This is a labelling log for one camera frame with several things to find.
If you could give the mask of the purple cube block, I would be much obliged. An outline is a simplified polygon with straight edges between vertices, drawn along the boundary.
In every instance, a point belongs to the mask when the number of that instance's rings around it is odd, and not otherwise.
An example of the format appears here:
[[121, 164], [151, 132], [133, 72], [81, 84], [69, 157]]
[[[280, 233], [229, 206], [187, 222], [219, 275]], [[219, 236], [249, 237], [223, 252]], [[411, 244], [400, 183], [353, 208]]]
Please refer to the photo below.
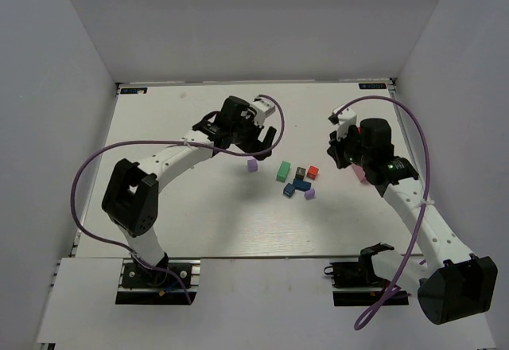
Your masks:
[[256, 172], [258, 170], [258, 161], [256, 159], [249, 159], [247, 161], [247, 169], [250, 173]]

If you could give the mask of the pink plastic box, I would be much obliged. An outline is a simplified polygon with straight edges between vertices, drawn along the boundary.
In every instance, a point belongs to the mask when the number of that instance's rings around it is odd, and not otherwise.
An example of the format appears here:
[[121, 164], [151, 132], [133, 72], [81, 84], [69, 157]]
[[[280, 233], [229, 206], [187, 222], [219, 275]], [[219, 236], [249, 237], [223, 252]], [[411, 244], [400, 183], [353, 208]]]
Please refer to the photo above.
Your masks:
[[361, 153], [362, 153], [362, 147], [360, 145], [360, 128], [358, 126], [354, 127], [353, 130], [353, 137], [352, 137], [352, 152], [351, 152], [351, 163], [352, 163], [352, 170], [357, 176], [360, 183], [365, 184], [367, 182], [366, 174], [363, 170], [363, 167], [361, 165]]

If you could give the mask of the green rectangular block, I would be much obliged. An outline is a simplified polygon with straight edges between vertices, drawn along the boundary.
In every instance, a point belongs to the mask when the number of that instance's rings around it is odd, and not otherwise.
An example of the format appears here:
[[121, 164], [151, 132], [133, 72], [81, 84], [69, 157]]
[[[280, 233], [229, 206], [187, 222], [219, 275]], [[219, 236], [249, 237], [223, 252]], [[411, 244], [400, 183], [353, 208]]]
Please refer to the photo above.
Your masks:
[[285, 181], [286, 178], [288, 177], [290, 167], [291, 164], [289, 162], [283, 161], [278, 168], [276, 180], [280, 182]]

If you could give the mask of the brown cube block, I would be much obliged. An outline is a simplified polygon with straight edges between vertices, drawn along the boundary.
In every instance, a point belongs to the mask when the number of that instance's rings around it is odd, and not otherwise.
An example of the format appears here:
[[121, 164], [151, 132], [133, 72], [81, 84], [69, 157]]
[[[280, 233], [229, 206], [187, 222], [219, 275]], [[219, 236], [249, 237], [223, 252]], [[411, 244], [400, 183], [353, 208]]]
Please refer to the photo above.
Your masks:
[[297, 167], [295, 171], [295, 178], [298, 180], [303, 180], [306, 175], [306, 168], [303, 167]]

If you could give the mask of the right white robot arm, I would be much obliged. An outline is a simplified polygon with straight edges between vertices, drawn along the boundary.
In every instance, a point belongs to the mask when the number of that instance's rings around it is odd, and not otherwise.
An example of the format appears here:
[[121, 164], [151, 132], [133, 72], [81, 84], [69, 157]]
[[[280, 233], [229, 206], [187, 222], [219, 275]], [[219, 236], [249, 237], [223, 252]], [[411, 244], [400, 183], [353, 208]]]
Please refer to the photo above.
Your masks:
[[487, 312], [498, 275], [495, 263], [476, 256], [425, 202], [418, 172], [394, 153], [388, 122], [346, 114], [330, 119], [337, 129], [329, 135], [328, 155], [340, 169], [361, 167], [367, 182], [417, 236], [425, 264], [408, 262], [396, 285], [417, 298], [435, 325]]

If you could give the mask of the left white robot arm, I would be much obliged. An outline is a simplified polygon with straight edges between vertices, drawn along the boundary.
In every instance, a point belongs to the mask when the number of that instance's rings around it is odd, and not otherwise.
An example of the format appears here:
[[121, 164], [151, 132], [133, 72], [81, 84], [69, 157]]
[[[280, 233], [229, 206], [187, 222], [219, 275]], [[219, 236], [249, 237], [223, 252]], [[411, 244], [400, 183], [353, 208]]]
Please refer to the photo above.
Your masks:
[[265, 128], [264, 123], [281, 108], [276, 101], [259, 95], [247, 102], [229, 96], [219, 111], [212, 111], [195, 123], [179, 140], [140, 161], [119, 161], [111, 174], [102, 209], [126, 238], [132, 257], [143, 267], [165, 268], [168, 256], [153, 228], [158, 215], [159, 193], [184, 172], [230, 146], [239, 156], [264, 160], [282, 129]]

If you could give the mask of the blue cube block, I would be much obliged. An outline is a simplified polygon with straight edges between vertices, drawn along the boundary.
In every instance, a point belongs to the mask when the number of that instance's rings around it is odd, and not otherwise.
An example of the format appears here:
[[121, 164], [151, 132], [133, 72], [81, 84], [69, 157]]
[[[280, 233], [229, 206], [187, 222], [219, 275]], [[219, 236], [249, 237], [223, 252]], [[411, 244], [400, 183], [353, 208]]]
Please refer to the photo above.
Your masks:
[[288, 183], [283, 189], [283, 194], [287, 197], [292, 197], [296, 191], [296, 188], [293, 184]]

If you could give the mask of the orange cube block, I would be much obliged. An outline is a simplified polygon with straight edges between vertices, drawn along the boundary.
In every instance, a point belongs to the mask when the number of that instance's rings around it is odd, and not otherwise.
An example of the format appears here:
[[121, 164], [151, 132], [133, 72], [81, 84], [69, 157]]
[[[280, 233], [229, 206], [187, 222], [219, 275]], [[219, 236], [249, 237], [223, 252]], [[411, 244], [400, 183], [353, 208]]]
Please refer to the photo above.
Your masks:
[[309, 179], [315, 180], [317, 178], [318, 173], [319, 173], [319, 169], [316, 166], [311, 165], [308, 168], [306, 176]]

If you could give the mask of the blue rectangular block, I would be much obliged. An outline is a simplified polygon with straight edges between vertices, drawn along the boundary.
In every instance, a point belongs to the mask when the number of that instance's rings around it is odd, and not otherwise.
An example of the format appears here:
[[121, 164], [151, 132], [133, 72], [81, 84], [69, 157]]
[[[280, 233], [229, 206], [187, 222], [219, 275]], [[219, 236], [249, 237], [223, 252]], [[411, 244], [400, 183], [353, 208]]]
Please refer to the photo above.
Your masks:
[[293, 179], [293, 186], [301, 191], [307, 191], [311, 189], [311, 183], [308, 181], [303, 181], [301, 179], [294, 178]]

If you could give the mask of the small purple block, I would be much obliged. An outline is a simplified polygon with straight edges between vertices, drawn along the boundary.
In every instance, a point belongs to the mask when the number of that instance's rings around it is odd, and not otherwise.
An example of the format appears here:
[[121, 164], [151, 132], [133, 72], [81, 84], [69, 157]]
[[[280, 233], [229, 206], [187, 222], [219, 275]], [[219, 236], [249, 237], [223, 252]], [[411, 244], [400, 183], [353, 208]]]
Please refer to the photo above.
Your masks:
[[311, 200], [316, 196], [316, 190], [315, 189], [309, 189], [306, 190], [304, 193], [304, 197], [306, 200]]

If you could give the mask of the right blue table label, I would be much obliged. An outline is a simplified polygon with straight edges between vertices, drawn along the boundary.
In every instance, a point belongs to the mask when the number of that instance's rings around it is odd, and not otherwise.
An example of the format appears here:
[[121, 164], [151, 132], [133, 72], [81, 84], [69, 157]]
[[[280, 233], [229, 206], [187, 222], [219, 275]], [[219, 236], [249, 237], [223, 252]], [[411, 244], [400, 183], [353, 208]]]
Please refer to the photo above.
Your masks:
[[359, 83], [361, 90], [383, 90], [387, 88], [384, 83]]

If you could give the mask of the blue table label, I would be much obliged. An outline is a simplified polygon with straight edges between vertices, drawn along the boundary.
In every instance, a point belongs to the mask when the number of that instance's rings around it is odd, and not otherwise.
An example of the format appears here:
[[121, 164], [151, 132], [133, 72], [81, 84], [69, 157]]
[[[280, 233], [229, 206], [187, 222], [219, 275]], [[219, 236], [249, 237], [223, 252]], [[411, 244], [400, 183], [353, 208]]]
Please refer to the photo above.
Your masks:
[[387, 88], [384, 83], [359, 83], [361, 90], [383, 90]]
[[147, 87], [124, 87], [120, 89], [121, 94], [129, 94], [129, 95], [135, 95], [135, 94], [146, 94], [148, 91]]

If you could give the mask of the left blue table label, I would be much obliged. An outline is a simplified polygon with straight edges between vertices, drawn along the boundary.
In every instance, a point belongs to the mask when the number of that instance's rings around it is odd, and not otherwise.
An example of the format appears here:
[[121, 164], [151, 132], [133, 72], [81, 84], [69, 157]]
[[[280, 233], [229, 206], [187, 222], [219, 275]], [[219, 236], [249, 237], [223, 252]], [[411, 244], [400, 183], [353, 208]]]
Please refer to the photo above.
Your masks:
[[146, 94], [148, 91], [147, 87], [124, 87], [120, 89], [121, 94], [129, 94], [129, 95], [135, 95], [135, 94]]

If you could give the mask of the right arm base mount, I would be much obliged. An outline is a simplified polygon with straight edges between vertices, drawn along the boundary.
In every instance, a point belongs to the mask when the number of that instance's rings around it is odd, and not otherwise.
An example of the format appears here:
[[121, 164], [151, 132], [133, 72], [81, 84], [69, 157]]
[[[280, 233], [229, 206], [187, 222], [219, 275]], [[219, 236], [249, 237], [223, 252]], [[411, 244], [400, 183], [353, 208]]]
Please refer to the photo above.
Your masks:
[[359, 261], [331, 262], [324, 268], [331, 278], [335, 307], [368, 307], [377, 302], [388, 289], [389, 280], [369, 276]]

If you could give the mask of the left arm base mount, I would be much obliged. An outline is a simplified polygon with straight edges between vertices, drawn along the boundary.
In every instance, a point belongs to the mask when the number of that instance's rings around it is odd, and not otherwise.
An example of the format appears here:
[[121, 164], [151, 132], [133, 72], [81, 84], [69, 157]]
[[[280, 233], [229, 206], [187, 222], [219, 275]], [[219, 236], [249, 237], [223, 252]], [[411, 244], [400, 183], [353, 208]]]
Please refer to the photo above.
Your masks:
[[199, 260], [176, 260], [168, 268], [176, 275], [155, 274], [134, 260], [122, 263], [116, 305], [189, 305], [194, 302], [200, 279]]

